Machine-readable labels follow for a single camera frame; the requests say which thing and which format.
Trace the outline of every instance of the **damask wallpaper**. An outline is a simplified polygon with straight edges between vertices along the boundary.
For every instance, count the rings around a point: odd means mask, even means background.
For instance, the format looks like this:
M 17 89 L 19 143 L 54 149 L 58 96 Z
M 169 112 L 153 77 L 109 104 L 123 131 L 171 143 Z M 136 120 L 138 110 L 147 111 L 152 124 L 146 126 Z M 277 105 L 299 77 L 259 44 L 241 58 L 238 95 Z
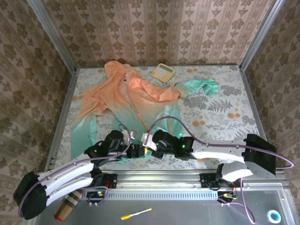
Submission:
M 270 0 L 42 0 L 77 67 L 238 64 Z
M 0 224 L 20 224 L 12 195 L 43 171 L 70 74 L 26 1 L 0 0 Z
M 246 75 L 268 140 L 295 162 L 285 174 L 300 212 L 300 0 L 284 2 Z

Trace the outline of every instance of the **calculator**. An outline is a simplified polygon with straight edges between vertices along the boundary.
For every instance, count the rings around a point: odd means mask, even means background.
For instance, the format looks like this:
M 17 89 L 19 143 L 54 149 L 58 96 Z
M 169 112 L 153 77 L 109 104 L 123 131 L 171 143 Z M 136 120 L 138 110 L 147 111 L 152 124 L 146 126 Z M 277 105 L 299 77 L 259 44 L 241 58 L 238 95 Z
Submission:
M 175 74 L 175 72 L 175 69 L 172 69 L 163 63 L 159 63 L 159 65 L 152 72 L 152 76 L 161 82 L 167 83 Z

